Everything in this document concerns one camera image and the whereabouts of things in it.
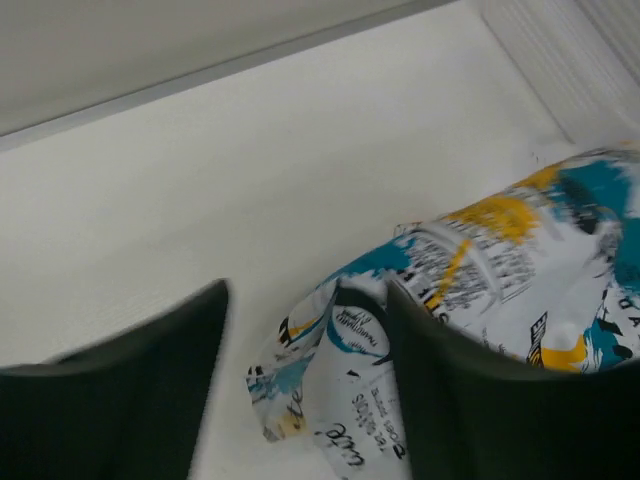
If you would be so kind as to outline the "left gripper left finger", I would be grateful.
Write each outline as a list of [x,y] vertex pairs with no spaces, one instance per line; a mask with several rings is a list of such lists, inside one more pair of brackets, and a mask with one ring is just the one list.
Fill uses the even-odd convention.
[[218,280],[101,342],[2,367],[2,478],[187,478],[229,300]]

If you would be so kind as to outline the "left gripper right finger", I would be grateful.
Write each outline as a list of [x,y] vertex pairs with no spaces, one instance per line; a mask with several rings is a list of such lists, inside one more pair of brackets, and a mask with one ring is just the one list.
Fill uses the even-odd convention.
[[545,370],[440,324],[389,282],[385,331],[415,479],[635,479],[639,365]]

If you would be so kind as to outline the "colourful printed shorts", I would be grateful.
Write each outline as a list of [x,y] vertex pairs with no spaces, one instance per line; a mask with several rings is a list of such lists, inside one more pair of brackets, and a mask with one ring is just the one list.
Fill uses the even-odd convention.
[[246,375],[264,437],[311,438],[341,479],[415,479],[389,282],[440,324],[530,366],[639,365],[639,152],[603,148],[394,237],[322,281]]

